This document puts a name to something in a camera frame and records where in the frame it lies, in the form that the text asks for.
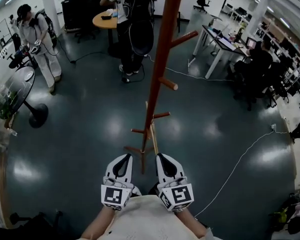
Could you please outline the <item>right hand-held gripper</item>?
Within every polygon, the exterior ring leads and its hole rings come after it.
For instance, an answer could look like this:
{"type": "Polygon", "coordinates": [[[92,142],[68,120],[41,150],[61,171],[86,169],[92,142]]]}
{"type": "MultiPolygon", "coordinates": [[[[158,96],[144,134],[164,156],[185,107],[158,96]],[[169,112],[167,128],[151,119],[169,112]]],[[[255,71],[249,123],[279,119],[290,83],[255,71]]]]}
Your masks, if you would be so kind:
{"type": "Polygon", "coordinates": [[[158,153],[156,168],[158,180],[163,182],[157,185],[158,197],[168,211],[177,212],[194,202],[192,184],[184,176],[183,167],[178,161],[171,156],[158,153]]]}

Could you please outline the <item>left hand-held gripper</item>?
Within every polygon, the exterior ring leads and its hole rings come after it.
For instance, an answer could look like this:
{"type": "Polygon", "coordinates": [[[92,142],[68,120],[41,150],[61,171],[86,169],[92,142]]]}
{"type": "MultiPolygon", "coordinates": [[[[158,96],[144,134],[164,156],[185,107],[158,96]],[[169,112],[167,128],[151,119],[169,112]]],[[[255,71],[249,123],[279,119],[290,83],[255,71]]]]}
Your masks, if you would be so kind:
{"type": "Polygon", "coordinates": [[[124,209],[132,195],[133,157],[130,153],[118,156],[106,168],[101,185],[101,203],[108,208],[124,209]]]}

